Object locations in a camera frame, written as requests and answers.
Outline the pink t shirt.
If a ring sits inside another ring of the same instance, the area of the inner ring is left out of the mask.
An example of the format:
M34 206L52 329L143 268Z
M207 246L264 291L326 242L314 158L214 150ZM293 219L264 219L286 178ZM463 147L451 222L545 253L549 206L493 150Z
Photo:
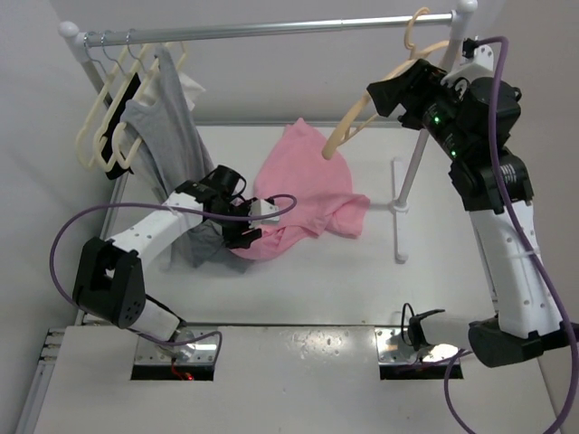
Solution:
M262 236L248 249L235 249L237 256L270 260L306 238L324 232L355 239L362 234L370 199L353 189L345 158L321 155L326 138L300 118L287 125L253 182L253 195L266 199L287 193L296 207L280 217L278 224L263 225Z

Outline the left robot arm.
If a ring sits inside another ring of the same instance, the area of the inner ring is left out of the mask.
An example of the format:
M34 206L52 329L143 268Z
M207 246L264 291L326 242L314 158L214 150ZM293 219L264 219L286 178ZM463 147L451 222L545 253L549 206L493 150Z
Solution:
M241 176L219 165L199 181L185 181L161 209L107 240L87 241L74 284L73 301L83 311L120 329L161 343L174 340L182 319L149 297L144 271L174 241L208 222L228 248L247 249L261 237L248 222L254 200L235 189Z

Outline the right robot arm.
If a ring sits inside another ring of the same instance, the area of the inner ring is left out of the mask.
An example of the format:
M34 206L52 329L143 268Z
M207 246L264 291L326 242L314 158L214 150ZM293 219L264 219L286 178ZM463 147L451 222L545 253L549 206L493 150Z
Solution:
M539 271L533 188L523 161L506 147L521 108L521 92L491 77L449 79L416 61L367 92L379 115L403 108L403 127L424 129L451 161L449 176L470 217L495 314L452 316L442 308L412 316L405 337L415 350L451 344L488 367L575 347L577 324L566 325Z

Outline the grey t shirt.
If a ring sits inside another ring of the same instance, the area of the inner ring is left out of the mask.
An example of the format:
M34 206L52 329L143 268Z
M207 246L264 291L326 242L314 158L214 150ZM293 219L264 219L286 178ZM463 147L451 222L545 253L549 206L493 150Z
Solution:
M159 76L151 103L131 100L121 115L128 142L142 139L131 169L143 175L154 195L162 203L185 181L199 181L214 170L214 163L196 128L187 106L170 51L157 46L155 51ZM223 244L221 227L203 222L177 239L172 256L181 256L189 266L205 262L222 264L237 273L252 265L250 259L236 256Z

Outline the white cloth on hanger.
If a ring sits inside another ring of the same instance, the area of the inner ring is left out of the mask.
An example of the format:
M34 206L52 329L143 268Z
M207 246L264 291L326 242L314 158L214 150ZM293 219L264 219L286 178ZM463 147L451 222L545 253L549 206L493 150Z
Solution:
M188 110L192 111L195 108L197 99L206 92L206 89L183 72L179 72L178 76L182 91L185 96L185 103L188 107Z

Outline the cream hanger middle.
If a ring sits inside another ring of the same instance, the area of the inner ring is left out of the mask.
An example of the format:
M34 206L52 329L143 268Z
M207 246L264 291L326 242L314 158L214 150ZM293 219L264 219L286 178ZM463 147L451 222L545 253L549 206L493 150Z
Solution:
M131 67L129 72L125 72L122 68L122 60L124 59L123 56L126 56L127 53L130 53L131 57L133 57L135 59L136 62L141 62L140 57L136 57L132 54L132 51L130 50L130 38L131 38L131 34L133 32L135 32L136 29L129 29L127 34L126 34L126 38L125 38L125 45L126 47L123 49L123 51L121 52L121 61L115 61L118 69L122 72L123 74L123 82L121 83L119 90L117 92L117 94L115 95L114 99L112 100L112 102L110 103L108 110L104 116L104 119L102 121L102 124L100 126L100 128L97 130L97 132L95 133L95 136L93 138L93 151L95 153L95 160L98 164L98 166L103 169L103 171L109 172L114 165L116 164L116 157L114 157L112 154L111 156L105 158L102 156L102 151L105 149L107 141L110 137L110 139L112 140L112 135L107 136L107 132L109 130L109 127L112 125L111 121L115 115L115 113L118 111L118 108L120 106L120 103L123 99L123 97L126 94L126 91L130 85L130 82L133 80L133 77L135 76L135 74L137 73L139 67ZM106 54L105 51L105 45L104 42L107 39L107 34L110 32L105 32L100 39L100 43L101 43L101 47L103 52Z

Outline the cream hanger outer left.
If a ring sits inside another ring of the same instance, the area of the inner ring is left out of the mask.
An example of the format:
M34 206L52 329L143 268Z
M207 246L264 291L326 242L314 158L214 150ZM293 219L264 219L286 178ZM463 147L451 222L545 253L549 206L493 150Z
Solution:
M75 153L77 159L86 170L91 170L96 164L94 152L88 148L89 133L96 128L99 113L104 108L108 108L112 102L110 89L119 75L119 68L117 66L113 66L107 70L100 59L91 55L90 38L93 36L100 38L103 36L103 33L81 33L76 38L74 45L76 53L80 55L81 67L97 91L96 98L75 138Z

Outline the cream hanger with grey shirt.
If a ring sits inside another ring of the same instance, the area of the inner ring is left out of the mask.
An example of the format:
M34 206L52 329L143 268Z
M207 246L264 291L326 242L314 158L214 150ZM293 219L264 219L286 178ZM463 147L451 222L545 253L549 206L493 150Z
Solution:
M138 89L136 90L135 94L133 95L131 102L135 103L142 103L143 96L147 89L149 88L150 84L152 83L153 79L157 76L158 70L158 61L154 60L152 65L147 68L144 63L144 59L147 56L148 51L151 49L152 45L145 43L141 46L140 52L138 55L135 55L131 51L131 45L133 43L132 34L135 32L135 29L129 29L126 37L126 45L128 48L128 53L131 57L135 60L133 66L136 67L136 73L139 71L144 72L144 77L142 78ZM116 159L116 163L123 169L129 170L130 165L135 158L138 148L143 143L143 139L137 133L137 128L133 127L134 134L130 135L127 132L128 123L125 121L121 121L115 127L111 144L112 144L112 151L113 156Z

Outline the cream hanger far right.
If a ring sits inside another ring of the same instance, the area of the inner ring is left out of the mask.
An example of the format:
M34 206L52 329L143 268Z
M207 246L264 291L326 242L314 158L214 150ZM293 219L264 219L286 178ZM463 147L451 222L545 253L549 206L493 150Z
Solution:
M176 58L173 59L173 65L176 72L180 72L185 65L185 61L188 58L188 49L186 43L181 42L165 42L162 46L166 49L169 53L169 56L172 57L174 54Z

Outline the white clothes rack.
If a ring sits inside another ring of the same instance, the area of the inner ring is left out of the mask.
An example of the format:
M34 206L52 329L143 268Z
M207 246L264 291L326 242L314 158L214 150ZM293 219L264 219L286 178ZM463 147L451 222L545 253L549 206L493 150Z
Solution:
M207 41L222 39L240 39L285 34L332 33L350 30L364 30L387 27L403 27L404 45L409 52L407 61L389 73L390 78L400 75L414 62L427 58L433 52L442 50L444 56L441 67L452 70L456 56L467 30L476 13L478 4L475 1L459 1L455 9L445 14L433 14L426 7L419 9L412 16L390 16L376 18L334 19L306 22L282 22L260 24L227 24L202 27L181 27L175 29L127 30L125 32L87 32L83 33L72 22L59 25L59 35L68 45L73 57L85 70L98 96L87 115L75 139L75 153L80 164L87 170L98 165L108 172L115 165L128 168L141 144L139 140L129 149L126 156L112 147L112 155L103 158L102 149L105 139L97 138L94 147L87 154L82 153L82 142L90 124L101 106L107 108L103 123L108 125L114 111L118 108L125 89L138 70L142 69L142 59L155 43L183 44L190 41ZM437 42L421 51L417 51L411 41L415 25L447 24L450 28L448 40Z

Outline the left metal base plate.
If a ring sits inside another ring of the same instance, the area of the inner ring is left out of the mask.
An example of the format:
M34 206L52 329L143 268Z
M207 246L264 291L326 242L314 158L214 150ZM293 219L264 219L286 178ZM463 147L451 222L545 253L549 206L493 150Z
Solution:
M154 343L139 337L134 364L143 366L209 367L216 364L223 334L208 326L186 326L176 331L173 342Z

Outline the metal base plate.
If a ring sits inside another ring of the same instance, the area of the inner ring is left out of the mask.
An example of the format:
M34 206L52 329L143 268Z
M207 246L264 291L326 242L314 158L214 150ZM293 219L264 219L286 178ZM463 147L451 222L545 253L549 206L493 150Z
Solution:
M216 364L223 334L208 326L186 326L176 331L173 342L154 343L139 337L134 364L143 366L209 367Z
M399 327L376 327L375 346L381 367L438 363L450 359L459 351L457 347L450 344L437 344L414 350L403 342Z

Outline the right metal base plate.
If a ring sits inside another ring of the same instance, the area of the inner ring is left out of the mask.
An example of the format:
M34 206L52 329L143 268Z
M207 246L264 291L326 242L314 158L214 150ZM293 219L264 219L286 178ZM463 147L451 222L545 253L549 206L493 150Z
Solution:
M399 327L376 327L375 346L381 367L438 363L450 359L459 351L457 347L450 344L437 344L414 350L403 342Z

